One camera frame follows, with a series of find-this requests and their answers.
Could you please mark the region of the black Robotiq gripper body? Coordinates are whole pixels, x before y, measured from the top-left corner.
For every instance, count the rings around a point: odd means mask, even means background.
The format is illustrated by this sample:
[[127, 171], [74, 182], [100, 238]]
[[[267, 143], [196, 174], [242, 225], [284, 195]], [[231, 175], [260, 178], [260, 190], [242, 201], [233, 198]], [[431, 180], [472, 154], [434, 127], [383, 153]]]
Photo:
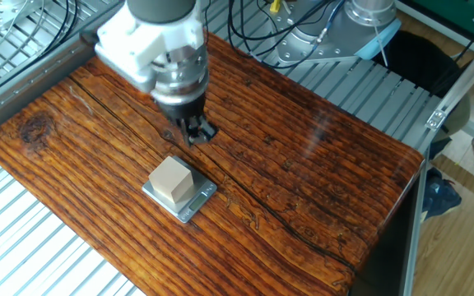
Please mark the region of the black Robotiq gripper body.
[[204, 108], [206, 103], [206, 94], [203, 93], [187, 103], [165, 103], [162, 100], [155, 99], [156, 106], [171, 122], [182, 119], [200, 118], [205, 115]]

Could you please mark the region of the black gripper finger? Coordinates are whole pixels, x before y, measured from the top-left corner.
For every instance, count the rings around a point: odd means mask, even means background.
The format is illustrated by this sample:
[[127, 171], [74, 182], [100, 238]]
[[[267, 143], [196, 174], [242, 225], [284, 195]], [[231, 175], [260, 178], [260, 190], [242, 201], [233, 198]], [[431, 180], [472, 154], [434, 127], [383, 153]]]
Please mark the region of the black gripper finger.
[[180, 119], [180, 130], [183, 135], [184, 143], [191, 147], [196, 144], [198, 139], [198, 118], [181, 118]]
[[193, 143], [208, 143], [218, 133], [218, 128], [204, 116], [195, 117], [193, 122]]

